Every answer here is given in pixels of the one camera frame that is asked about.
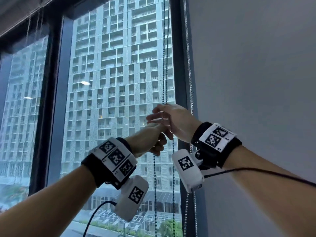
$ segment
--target wrist-mounted device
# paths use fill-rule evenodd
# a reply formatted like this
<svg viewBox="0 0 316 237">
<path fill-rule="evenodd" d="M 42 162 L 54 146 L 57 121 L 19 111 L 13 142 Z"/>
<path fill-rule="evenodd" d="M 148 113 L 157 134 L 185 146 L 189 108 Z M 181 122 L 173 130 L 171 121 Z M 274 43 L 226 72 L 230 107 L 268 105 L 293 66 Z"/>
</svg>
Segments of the wrist-mounted device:
<svg viewBox="0 0 316 237">
<path fill-rule="evenodd" d="M 191 143 L 198 149 L 189 154 L 185 149 L 172 155 L 179 177 L 188 193 L 202 187 L 201 170 L 222 168 L 230 153 L 242 143 L 236 134 L 218 123 L 205 122 L 195 131 Z"/>
<path fill-rule="evenodd" d="M 107 139 L 92 149 L 81 164 L 90 170 L 97 187 L 106 183 L 121 189 L 113 212 L 129 222 L 148 191 L 148 182 L 139 175 L 129 178 L 136 169 L 137 160 L 121 141 L 113 137 Z"/>
</svg>

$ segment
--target forearm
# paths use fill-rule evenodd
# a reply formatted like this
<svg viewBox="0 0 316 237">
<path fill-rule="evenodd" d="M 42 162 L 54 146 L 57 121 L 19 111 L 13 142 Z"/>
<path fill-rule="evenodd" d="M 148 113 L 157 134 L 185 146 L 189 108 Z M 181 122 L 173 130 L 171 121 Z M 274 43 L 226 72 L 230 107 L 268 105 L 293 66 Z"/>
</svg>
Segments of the forearm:
<svg viewBox="0 0 316 237">
<path fill-rule="evenodd" d="M 91 172 L 80 166 L 1 214 L 2 236 L 60 236 L 95 190 Z"/>
<path fill-rule="evenodd" d="M 240 167 L 253 167 L 295 176 L 243 146 L 235 148 L 223 166 L 224 169 Z M 287 235 L 315 236 L 315 188 L 254 171 L 233 172 L 232 175 Z"/>
</svg>

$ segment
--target person's right arm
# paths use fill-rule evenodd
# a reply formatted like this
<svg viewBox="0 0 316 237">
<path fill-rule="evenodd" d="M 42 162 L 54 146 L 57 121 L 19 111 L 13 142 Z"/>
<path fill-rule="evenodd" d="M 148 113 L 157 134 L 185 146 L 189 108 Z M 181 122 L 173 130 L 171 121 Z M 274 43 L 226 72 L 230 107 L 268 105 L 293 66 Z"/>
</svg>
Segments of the person's right arm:
<svg viewBox="0 0 316 237">
<path fill-rule="evenodd" d="M 158 105 L 147 120 L 149 123 L 168 126 L 179 139 L 188 143 L 201 124 L 187 109 L 169 104 Z M 235 148 L 223 166 L 227 170 L 240 167 L 253 167 L 295 176 L 243 146 Z M 254 171 L 232 172 L 232 176 L 287 235 L 315 236 L 316 188 Z"/>
</svg>

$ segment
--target wristband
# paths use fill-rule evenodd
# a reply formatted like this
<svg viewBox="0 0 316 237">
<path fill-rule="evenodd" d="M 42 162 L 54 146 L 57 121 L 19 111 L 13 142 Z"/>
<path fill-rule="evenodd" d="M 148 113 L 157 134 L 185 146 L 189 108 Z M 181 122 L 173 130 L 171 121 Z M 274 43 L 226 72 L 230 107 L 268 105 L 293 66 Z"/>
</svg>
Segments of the wristband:
<svg viewBox="0 0 316 237">
<path fill-rule="evenodd" d="M 199 166 L 202 170 L 222 168 L 230 153 L 241 141 L 236 134 L 227 130 L 218 123 L 202 123 L 195 131 L 191 143 L 199 149 L 199 155 L 203 158 L 203 164 Z"/>
<path fill-rule="evenodd" d="M 130 150 L 125 140 L 111 137 L 92 149 L 81 164 L 91 171 L 97 187 L 107 183 L 118 190 L 136 169 L 137 160 Z"/>
</svg>

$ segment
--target building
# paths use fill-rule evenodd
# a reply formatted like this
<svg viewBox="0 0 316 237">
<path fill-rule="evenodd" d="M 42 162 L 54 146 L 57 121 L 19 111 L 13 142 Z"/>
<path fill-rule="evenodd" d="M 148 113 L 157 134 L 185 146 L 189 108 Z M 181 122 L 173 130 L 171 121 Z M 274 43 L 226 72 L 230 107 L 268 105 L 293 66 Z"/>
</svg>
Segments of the building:
<svg viewBox="0 0 316 237">
<path fill-rule="evenodd" d="M 73 24 L 68 96 L 61 175 L 77 168 L 88 151 L 109 137 L 126 137 L 146 125 L 146 115 L 162 102 L 163 93 L 163 0 L 111 0 Z M 167 52 L 168 1 L 165 13 Z M 171 27 L 169 28 L 168 102 L 174 103 Z M 174 142 L 177 150 L 177 139 Z M 156 161 L 157 211 L 171 219 L 172 142 Z M 149 183 L 139 214 L 152 234 L 154 211 L 153 155 L 142 156 L 133 174 Z M 103 185 L 85 205 L 95 209 L 118 195 Z M 180 215 L 180 181 L 175 173 L 175 211 Z M 113 216 L 109 205 L 100 216 Z"/>
<path fill-rule="evenodd" d="M 6 199 L 5 189 L 11 187 L 23 191 L 12 202 L 2 203 L 8 206 L 25 198 L 28 192 L 47 39 L 12 55 L 0 130 L 0 198 Z"/>
</svg>

